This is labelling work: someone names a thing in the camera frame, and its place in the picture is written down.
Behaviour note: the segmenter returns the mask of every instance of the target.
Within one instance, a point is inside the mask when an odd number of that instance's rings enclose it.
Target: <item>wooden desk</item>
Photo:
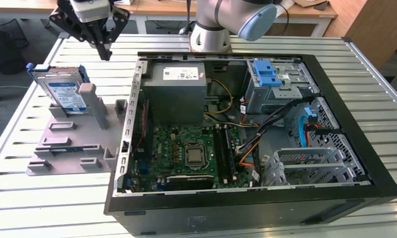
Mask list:
[[[176,0],[136,0],[132,5],[117,5],[129,10],[131,19],[136,21],[139,33],[147,34],[147,20],[185,21],[187,4]],[[1,18],[47,19],[56,8],[56,0],[0,0]],[[312,36],[323,36],[329,22],[337,17],[335,10],[328,7],[319,11],[313,7],[303,8],[293,5],[289,8],[291,23],[316,24]],[[192,20],[196,15],[196,3],[192,4]],[[285,23],[287,15],[276,19],[276,23]]]
[[[176,0],[136,0],[139,15],[168,15],[168,16],[187,16],[187,4]],[[293,5],[289,9],[291,18],[336,18],[337,13],[332,7],[327,7],[324,11],[313,9],[313,7],[301,7]],[[192,4],[192,15],[196,15],[196,3]]]

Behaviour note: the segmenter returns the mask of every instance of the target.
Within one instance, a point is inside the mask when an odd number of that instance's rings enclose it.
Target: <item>desk leg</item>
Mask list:
[[[331,18],[319,18],[317,25],[312,32],[312,37],[323,37],[331,23]]]
[[[147,34],[145,21],[147,21],[147,16],[136,16],[135,17],[135,22],[137,23],[139,34]]]

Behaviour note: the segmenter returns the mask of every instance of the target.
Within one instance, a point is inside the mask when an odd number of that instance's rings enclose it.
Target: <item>hard drive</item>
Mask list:
[[[83,114],[87,111],[87,104],[79,94],[83,83],[89,83],[85,68],[79,67],[51,67],[39,64],[28,64],[28,73],[32,79],[41,86],[47,96],[52,99],[52,106],[61,107],[67,114]]]

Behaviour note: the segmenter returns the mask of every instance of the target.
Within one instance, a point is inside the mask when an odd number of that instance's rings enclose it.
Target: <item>sticker label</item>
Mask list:
[[[252,177],[253,177],[253,179],[255,179],[256,181],[259,181],[259,179],[260,179],[260,175],[259,175],[259,173],[256,172],[256,170],[253,170]]]
[[[167,67],[164,80],[199,80],[197,67]]]
[[[247,110],[247,107],[244,105],[240,106],[240,112],[241,114],[245,114],[245,110]]]
[[[264,155],[263,159],[261,159],[261,162],[267,163],[271,159],[271,156],[269,155]]]
[[[81,114],[87,110],[85,102],[77,94],[75,83],[49,83],[52,94],[61,107],[72,114]]]
[[[288,74],[279,74],[279,79],[289,79],[289,75]]]
[[[67,152],[67,149],[51,149],[52,152]]]

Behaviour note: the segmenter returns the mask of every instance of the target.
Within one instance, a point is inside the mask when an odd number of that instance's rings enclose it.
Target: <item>metal grid table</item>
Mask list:
[[[255,43],[232,37],[235,52],[316,55],[397,183],[397,93],[353,44],[339,38],[269,37]],[[105,103],[128,98],[137,51],[188,51],[172,35],[121,35],[111,62],[76,39],[59,39],[45,63],[83,63]],[[51,116],[49,100],[32,84],[0,138],[0,236],[129,237],[103,214],[109,173],[29,177],[25,168]],[[212,232],[199,236],[397,237],[397,199],[328,225]]]

